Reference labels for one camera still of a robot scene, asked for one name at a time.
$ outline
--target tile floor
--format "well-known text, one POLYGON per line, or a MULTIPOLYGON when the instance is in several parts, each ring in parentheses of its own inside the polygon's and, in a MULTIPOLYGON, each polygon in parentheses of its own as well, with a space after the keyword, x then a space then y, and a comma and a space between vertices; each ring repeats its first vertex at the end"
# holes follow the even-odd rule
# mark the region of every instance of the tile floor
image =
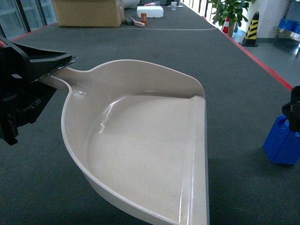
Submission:
MULTIPOLYGON (((242 42, 245 33, 238 31, 234 33, 233 39, 242 42)), ((257 40, 258 47, 246 47, 256 58, 275 70, 290 85, 300 85, 300 50, 299 43, 278 42, 264 43, 257 40)))

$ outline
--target green leaves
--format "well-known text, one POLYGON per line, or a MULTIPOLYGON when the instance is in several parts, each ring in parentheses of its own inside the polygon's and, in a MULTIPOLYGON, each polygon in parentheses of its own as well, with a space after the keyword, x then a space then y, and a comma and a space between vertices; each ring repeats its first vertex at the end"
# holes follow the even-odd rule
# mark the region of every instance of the green leaves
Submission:
POLYGON ((226 18, 229 17, 230 21, 236 21, 241 26, 242 20, 248 22, 248 19, 243 15, 243 9, 248 11, 249 3, 255 0, 209 0, 212 7, 218 9, 216 15, 213 17, 213 23, 219 22, 223 25, 226 18))

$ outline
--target potted plant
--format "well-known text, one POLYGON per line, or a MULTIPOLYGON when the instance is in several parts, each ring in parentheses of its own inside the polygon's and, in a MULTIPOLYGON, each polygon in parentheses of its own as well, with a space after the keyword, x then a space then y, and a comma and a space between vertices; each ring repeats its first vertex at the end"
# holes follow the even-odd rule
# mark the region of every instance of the potted plant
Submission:
POLYGON ((210 0, 209 3, 212 3, 212 7, 216 9, 216 12, 213 13, 213 23, 219 22, 219 25, 223 26, 226 18, 229 17, 228 35, 231 37, 235 23, 241 26, 243 19, 248 22, 243 15, 243 9, 248 11, 250 2, 255 2, 255 0, 210 0))

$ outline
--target yellow and black bollard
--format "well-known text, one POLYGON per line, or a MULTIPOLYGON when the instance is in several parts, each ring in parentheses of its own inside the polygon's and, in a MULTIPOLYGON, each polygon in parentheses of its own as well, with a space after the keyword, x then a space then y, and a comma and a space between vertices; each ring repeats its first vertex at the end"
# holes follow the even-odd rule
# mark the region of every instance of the yellow and black bollard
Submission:
POLYGON ((244 37, 244 40, 241 43, 242 46, 257 47, 256 35, 257 35, 257 28, 258 28, 258 19, 259 19, 259 12, 256 12, 251 20, 251 24, 248 27, 248 31, 244 37))

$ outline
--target cardboard box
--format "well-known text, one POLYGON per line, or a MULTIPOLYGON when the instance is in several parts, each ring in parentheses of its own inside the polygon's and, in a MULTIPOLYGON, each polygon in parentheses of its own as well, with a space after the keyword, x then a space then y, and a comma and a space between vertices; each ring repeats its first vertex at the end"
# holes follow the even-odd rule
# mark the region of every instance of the cardboard box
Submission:
POLYGON ((52 0, 60 26, 119 27, 123 0, 52 0))

